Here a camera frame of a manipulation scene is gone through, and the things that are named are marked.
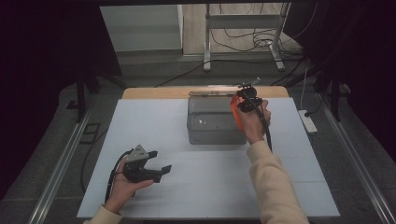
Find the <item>orange handle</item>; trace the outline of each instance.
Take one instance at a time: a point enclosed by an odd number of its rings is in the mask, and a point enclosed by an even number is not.
[[[235,93],[235,95],[233,96],[233,99],[231,99],[231,110],[233,111],[233,117],[235,118],[236,121],[236,125],[238,126],[238,129],[242,132],[244,131],[244,128],[242,126],[242,121],[239,118],[237,109],[238,109],[238,95]]]

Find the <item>metal box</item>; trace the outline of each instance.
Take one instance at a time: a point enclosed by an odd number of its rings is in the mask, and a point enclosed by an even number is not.
[[[189,141],[193,145],[244,145],[247,142],[239,131],[231,96],[191,96],[187,116]]]

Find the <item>beige sleeve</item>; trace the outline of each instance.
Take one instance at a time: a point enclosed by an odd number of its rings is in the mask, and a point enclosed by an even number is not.
[[[264,141],[247,150],[250,178],[256,190],[262,223],[309,223],[300,207],[288,172]]]
[[[84,224],[118,224],[121,219],[122,216],[106,210],[101,205],[95,216],[91,220],[85,221]]]

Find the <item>hand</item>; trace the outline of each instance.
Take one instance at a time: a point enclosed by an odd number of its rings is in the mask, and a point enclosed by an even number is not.
[[[264,118],[269,126],[271,123],[271,111],[267,110],[267,106],[268,101],[262,100],[262,106],[259,106],[259,109],[264,114]],[[263,136],[265,135],[265,130],[257,112],[252,110],[250,112],[244,113],[239,108],[237,112],[239,118],[241,119],[244,133],[248,142],[252,145],[253,143],[264,140]]]
[[[131,183],[122,174],[125,164],[125,158],[121,160],[119,168],[115,174],[113,189],[111,190],[108,200],[105,202],[105,209],[110,212],[118,213],[121,208],[128,202],[138,189],[150,186],[154,180],[145,180],[139,183]]]

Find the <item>white table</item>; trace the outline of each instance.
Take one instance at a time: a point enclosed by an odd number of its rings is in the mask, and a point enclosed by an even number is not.
[[[273,151],[289,171],[309,217],[339,216],[291,98],[267,98]],[[248,145],[191,145],[188,99],[119,100],[78,217],[92,217],[104,202],[118,157],[141,144],[158,150],[148,169],[172,164],[161,183],[139,190],[121,213],[133,219],[259,218],[246,156]]]

